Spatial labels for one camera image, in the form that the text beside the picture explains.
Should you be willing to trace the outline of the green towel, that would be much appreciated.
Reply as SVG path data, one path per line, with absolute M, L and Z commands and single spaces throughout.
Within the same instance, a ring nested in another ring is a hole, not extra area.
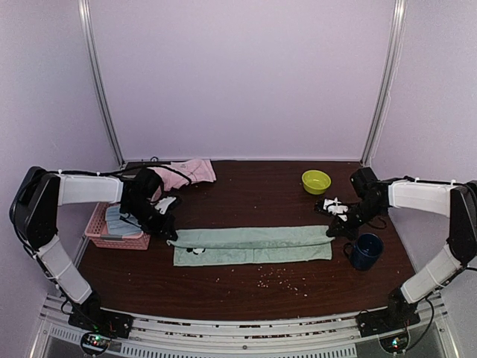
M 167 244 L 175 266 L 234 266 L 332 259 L 327 227 L 185 229 Z

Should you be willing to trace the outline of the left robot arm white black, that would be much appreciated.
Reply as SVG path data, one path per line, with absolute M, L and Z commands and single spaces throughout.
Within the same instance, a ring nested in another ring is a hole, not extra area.
M 58 234 L 57 211 L 67 204 L 118 204 L 147 234 L 176 239 L 175 217 L 170 209 L 159 210 L 154 194 L 164 187 L 162 178 L 145 165 L 133 166 L 135 175 L 124 171 L 47 171 L 32 166 L 10 206 L 13 229 L 25 251 L 45 276 L 66 296 L 79 320 L 91 331 L 107 325 L 99 295 L 83 278 L 66 253 Z

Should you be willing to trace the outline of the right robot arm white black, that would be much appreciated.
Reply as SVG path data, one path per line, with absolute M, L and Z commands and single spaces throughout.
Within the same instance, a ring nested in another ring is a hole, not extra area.
M 449 235 L 439 253 L 388 296 L 382 323 L 395 330 L 407 321 L 417 304 L 445 287 L 476 257 L 476 182 L 421 180 L 405 176 L 380 180 L 370 167 L 350 177 L 359 202 L 345 204 L 323 199 L 315 208 L 333 217 L 327 236 L 357 237 L 358 229 L 389 208 L 412 209 L 445 216 Z

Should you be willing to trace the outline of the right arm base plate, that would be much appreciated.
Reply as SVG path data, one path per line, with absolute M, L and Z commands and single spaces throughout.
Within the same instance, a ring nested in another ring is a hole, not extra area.
M 361 337 L 381 335 L 395 330 L 404 330 L 410 325 L 420 323 L 417 313 L 403 317 L 391 316 L 387 308 L 375 311 L 363 310 L 356 316 Z

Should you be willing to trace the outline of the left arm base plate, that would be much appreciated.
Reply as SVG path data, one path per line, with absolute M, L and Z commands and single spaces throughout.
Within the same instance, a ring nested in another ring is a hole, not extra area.
M 69 325 L 109 338 L 128 339 L 133 326 L 133 316 L 112 311 L 102 311 L 101 319 L 93 320 L 78 312 L 69 316 Z

